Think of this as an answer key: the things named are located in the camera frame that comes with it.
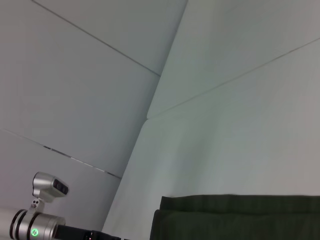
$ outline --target black ring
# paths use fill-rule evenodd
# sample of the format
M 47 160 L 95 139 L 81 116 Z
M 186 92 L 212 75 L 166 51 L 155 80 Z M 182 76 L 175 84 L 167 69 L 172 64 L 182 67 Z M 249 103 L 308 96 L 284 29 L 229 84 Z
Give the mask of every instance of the black ring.
M 16 225 L 16 228 L 15 228 L 15 239 L 16 239 L 16 240 L 19 240 L 19 228 L 20 228 L 20 224 L 21 224 L 21 222 L 22 222 L 22 220 L 24 219 L 24 217 L 25 217 L 26 214 L 27 214 L 27 211 L 25 211 L 25 212 L 21 215 L 21 217 L 19 218 L 19 221 L 18 221 L 18 223 L 17 223 L 17 225 Z
M 31 231 L 31 227 L 32 227 L 32 224 L 34 224 L 34 221 L 36 220 L 36 218 L 40 215 L 41 213 L 40 212 L 37 212 L 34 214 L 34 216 L 32 217 L 30 223 L 29 223 L 29 226 L 28 226 L 28 231 L 26 232 L 26 240 L 30 240 L 30 231 Z
M 10 234 L 10 238 L 13 239 L 13 240 L 15 240 L 15 239 L 14 239 L 14 235 L 13 235 L 14 224 L 15 224 L 15 221 L 16 221 L 17 217 L 19 216 L 19 214 L 20 214 L 23 210 L 24 210 L 24 209 L 19 210 L 19 211 L 14 215 L 14 217 L 13 217 L 13 219 L 12 219 L 12 222 L 11 222 L 11 225 L 10 225 L 10 232 L 9 232 L 9 234 Z

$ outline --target dark green fabric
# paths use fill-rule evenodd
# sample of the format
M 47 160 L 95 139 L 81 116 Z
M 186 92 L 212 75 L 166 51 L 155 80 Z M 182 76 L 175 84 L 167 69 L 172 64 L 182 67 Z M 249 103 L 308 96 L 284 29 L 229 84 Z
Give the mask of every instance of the dark green fabric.
M 150 240 L 320 240 L 320 197 L 163 197 Z

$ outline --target white cylinder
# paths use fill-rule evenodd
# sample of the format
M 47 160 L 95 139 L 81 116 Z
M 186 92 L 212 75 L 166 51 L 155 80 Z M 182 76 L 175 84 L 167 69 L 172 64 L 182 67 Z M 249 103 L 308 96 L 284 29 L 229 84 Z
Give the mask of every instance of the white cylinder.
M 10 238 L 10 226 L 19 209 L 0 207 L 0 238 Z

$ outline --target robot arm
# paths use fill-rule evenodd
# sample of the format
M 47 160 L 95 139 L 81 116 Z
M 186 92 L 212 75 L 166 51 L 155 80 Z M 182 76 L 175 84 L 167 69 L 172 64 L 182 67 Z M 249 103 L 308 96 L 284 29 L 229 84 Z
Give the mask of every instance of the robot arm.
M 45 203 L 65 197 L 68 186 L 47 173 L 38 172 L 33 178 L 33 196 L 29 208 L 0 208 L 0 238 L 12 240 L 120 240 L 99 231 L 65 226 L 63 217 L 42 213 Z

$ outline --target green led light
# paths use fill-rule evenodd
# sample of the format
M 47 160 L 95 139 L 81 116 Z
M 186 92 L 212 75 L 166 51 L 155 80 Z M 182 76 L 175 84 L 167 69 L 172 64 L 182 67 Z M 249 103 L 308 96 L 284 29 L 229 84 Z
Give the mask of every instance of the green led light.
M 31 235 L 32 236 L 36 237 L 36 236 L 38 236 L 38 234 L 39 234 L 38 229 L 34 228 L 34 229 L 31 230 Z

